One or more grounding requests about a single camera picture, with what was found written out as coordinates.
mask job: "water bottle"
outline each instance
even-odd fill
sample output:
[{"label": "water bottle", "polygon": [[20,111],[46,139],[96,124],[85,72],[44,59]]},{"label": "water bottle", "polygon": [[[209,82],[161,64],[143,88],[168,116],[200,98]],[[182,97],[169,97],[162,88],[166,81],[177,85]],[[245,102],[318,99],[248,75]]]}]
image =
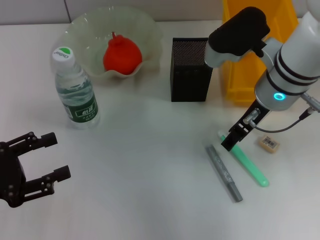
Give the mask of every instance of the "water bottle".
[{"label": "water bottle", "polygon": [[52,53],[55,88],[68,117],[76,128],[86,129],[99,122],[100,114],[94,89],[87,73],[76,63],[69,47]]}]

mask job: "white table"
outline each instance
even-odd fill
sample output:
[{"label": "white table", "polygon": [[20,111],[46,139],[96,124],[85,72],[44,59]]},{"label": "white table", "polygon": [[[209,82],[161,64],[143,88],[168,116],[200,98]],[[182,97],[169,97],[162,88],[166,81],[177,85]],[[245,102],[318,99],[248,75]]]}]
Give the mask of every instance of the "white table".
[{"label": "white table", "polygon": [[[273,135],[274,155],[253,131],[240,146],[270,181],[262,188],[219,144],[245,109],[224,103],[218,72],[205,103],[170,101],[172,38],[207,37],[219,21],[160,22],[159,73],[95,84],[101,121],[70,128],[55,90],[50,51],[67,24],[0,26],[0,137],[55,132],[58,144],[21,156],[28,180],[69,165],[55,194],[10,208],[0,201],[1,240],[318,240],[319,120]],[[320,97],[320,85],[310,94]],[[288,126],[307,108],[272,112],[260,126]],[[243,201],[234,203],[203,147],[211,140]]]}]

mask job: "bottle cap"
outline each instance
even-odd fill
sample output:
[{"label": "bottle cap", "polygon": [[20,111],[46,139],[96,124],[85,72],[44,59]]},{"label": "bottle cap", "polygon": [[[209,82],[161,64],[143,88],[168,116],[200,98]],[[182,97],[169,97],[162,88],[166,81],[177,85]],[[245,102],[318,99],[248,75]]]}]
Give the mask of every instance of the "bottle cap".
[{"label": "bottle cap", "polygon": [[65,71],[72,68],[75,63],[75,55],[71,48],[66,46],[58,47],[52,53],[54,67],[57,71]]}]

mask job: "yellow plastic bin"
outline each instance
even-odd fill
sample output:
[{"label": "yellow plastic bin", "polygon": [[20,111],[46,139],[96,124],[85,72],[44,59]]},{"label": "yellow plastic bin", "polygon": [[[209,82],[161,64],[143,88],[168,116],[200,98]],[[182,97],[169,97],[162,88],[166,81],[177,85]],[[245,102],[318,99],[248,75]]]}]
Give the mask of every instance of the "yellow plastic bin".
[{"label": "yellow plastic bin", "polygon": [[[246,7],[257,7],[266,15],[270,33],[284,43],[298,25],[298,19],[291,0],[223,0],[225,23]],[[239,62],[227,61],[222,65],[222,88],[227,100],[238,106],[248,106],[255,98],[255,85],[266,67],[250,52]]]}]

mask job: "cable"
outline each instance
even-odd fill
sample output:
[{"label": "cable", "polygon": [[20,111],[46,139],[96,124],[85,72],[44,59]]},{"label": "cable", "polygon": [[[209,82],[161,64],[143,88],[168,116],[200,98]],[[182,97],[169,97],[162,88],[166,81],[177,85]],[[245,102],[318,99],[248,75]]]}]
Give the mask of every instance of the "cable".
[{"label": "cable", "polygon": [[254,128],[255,128],[255,129],[258,129],[258,130],[261,131],[261,132],[265,132],[265,133],[268,133],[268,134],[276,134],[276,133],[281,133],[281,132],[284,132],[284,131],[292,128],[293,126],[295,126],[295,125],[298,124],[299,122],[301,122],[300,119],[298,119],[297,121],[295,121],[295,122],[292,123],[290,126],[284,128],[284,129],[274,130],[274,131],[264,130],[264,129],[262,129],[262,128],[260,128],[260,127],[257,127],[257,126],[255,126]]}]

